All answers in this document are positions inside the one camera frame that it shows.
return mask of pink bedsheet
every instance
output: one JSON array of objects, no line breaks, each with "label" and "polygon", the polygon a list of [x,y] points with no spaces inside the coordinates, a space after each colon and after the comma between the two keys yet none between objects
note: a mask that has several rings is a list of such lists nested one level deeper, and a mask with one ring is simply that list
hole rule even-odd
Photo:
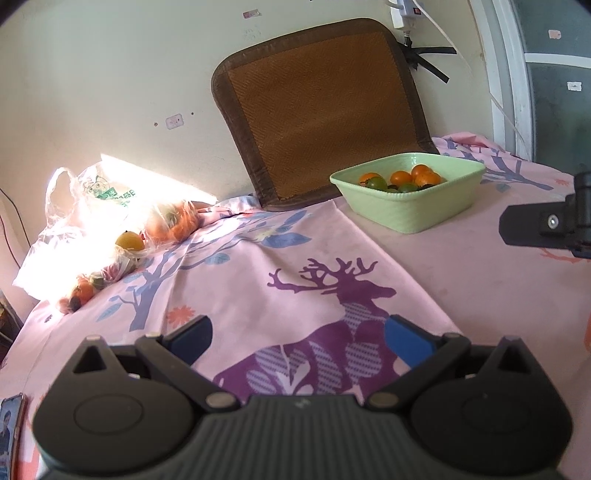
[{"label": "pink bedsheet", "polygon": [[75,314],[40,303],[0,371],[0,397],[31,398],[19,479],[43,471],[30,421],[86,335],[132,343],[198,313],[210,316],[213,341],[194,368],[243,399],[253,392],[363,399],[408,369],[385,340],[389,313],[433,333],[459,328],[475,342],[521,335],[573,412],[577,430],[561,467],[591,478],[583,346],[591,266],[565,252],[507,247],[497,233],[507,205],[562,199],[572,178],[481,138],[435,142],[443,154],[483,161],[488,170],[474,207],[429,231],[397,234],[355,215],[343,199],[285,213],[235,201],[248,213],[197,231]]}]

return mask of smartphone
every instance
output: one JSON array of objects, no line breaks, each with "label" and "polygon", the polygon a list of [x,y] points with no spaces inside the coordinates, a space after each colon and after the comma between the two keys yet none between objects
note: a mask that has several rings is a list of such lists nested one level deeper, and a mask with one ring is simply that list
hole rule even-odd
[{"label": "smartphone", "polygon": [[15,478],[18,439],[26,397],[22,393],[5,398],[0,406],[0,480]]}]

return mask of green cherry tomato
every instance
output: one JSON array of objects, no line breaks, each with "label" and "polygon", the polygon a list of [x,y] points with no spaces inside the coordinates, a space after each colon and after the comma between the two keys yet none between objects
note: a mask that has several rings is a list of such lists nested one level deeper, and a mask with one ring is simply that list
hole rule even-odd
[{"label": "green cherry tomato", "polygon": [[398,192],[399,193],[410,193],[410,192],[416,192],[417,190],[418,190],[418,187],[414,183],[404,183],[404,184],[400,185]]},{"label": "green cherry tomato", "polygon": [[388,183],[382,177],[373,177],[370,178],[366,183],[365,186],[369,189],[374,190],[388,190]]}]

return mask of deer print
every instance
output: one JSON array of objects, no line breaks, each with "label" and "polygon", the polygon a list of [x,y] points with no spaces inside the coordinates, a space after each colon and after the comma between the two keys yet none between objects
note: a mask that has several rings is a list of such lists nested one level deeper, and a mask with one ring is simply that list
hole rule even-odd
[{"label": "deer print", "polygon": [[[363,261],[358,258],[356,261],[357,267],[351,267],[352,261],[345,262],[337,258],[336,262],[339,269],[336,271],[331,270],[327,265],[318,262],[314,258],[309,258],[308,262],[309,265],[300,270],[300,277],[313,283],[313,285],[283,283],[279,279],[279,272],[281,271],[279,268],[275,273],[269,273],[273,282],[269,282],[267,286],[275,287],[278,290],[291,290],[294,293],[310,290],[319,290],[322,295],[334,293],[341,305],[348,303],[363,305],[372,315],[388,316],[387,312],[376,307],[373,300],[393,297],[396,291],[393,288],[380,287],[369,280],[358,279],[361,275],[371,273],[377,262],[373,262],[366,268],[363,266]],[[331,277],[333,282],[327,283],[327,277]]]},{"label": "deer print", "polygon": [[214,382],[243,401],[259,394],[356,393],[361,399],[395,380],[396,355],[384,342],[384,323],[389,313],[374,303],[396,295],[391,287],[360,277],[374,271],[377,262],[365,266],[361,258],[336,258],[330,268],[314,258],[300,270],[302,284],[285,283],[281,269],[269,273],[267,286],[278,290],[335,295],[345,313],[307,338],[289,345],[261,349],[218,374]]}]

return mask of cherry tomato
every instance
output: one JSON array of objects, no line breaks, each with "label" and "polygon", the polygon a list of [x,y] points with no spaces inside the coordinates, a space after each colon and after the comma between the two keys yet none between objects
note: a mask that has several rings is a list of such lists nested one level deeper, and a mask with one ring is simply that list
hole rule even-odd
[{"label": "cherry tomato", "polygon": [[369,180],[372,179],[374,177],[382,177],[379,173],[374,173],[373,171],[369,172],[369,173],[364,173],[363,175],[361,175],[359,177],[359,184],[361,185],[365,185],[365,183]]},{"label": "cherry tomato", "polygon": [[434,171],[426,171],[417,176],[414,182],[419,187],[424,185],[439,185],[441,183],[441,177]]},{"label": "cherry tomato", "polygon": [[416,180],[417,177],[421,173],[425,173],[426,171],[433,171],[433,169],[431,167],[427,167],[426,165],[423,165],[423,164],[415,165],[413,167],[413,169],[411,170],[411,175],[413,176],[413,180]]},{"label": "cherry tomato", "polygon": [[392,185],[396,185],[397,187],[400,187],[400,185],[403,185],[405,183],[412,183],[412,181],[413,177],[411,176],[411,174],[404,170],[395,171],[394,173],[392,173],[392,176],[390,177],[390,183]]},{"label": "cherry tomato", "polygon": [[414,183],[404,183],[404,184],[400,185],[398,192],[399,193],[410,193],[410,192],[416,192],[417,190],[418,190],[418,187]]},{"label": "cherry tomato", "polygon": [[372,177],[366,183],[365,186],[369,189],[374,190],[388,190],[388,184],[382,177]]}]

